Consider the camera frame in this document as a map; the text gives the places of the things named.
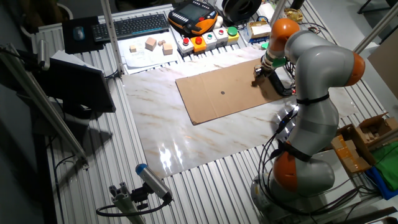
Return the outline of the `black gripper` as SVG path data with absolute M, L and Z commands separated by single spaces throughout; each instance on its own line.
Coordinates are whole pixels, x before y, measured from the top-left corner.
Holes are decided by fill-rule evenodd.
M 267 77 L 269 77 L 272 72 L 273 72 L 272 67 L 267 67 L 264 65 L 255 65 L 253 75 L 254 78 L 261 77 L 260 82 L 264 82 L 267 80 Z

